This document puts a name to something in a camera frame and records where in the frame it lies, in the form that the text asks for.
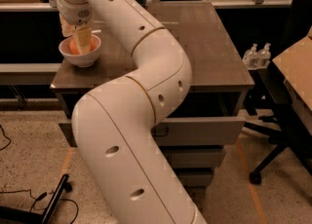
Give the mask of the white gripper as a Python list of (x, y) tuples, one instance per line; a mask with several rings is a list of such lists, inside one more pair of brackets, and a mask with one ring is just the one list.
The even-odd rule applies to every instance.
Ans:
[(93, 8), (86, 0), (57, 0), (60, 13), (59, 20), (61, 32), (64, 37), (73, 35), (73, 39), (79, 47), (90, 44), (92, 29), (87, 23), (92, 19)]

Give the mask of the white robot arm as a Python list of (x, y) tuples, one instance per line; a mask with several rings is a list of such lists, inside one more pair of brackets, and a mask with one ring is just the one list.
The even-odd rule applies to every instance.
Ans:
[(120, 224), (207, 224), (151, 131), (185, 99), (191, 64), (166, 27), (135, 0), (57, 0), (65, 30), (99, 17), (134, 71), (83, 95), (72, 113), (78, 150)]

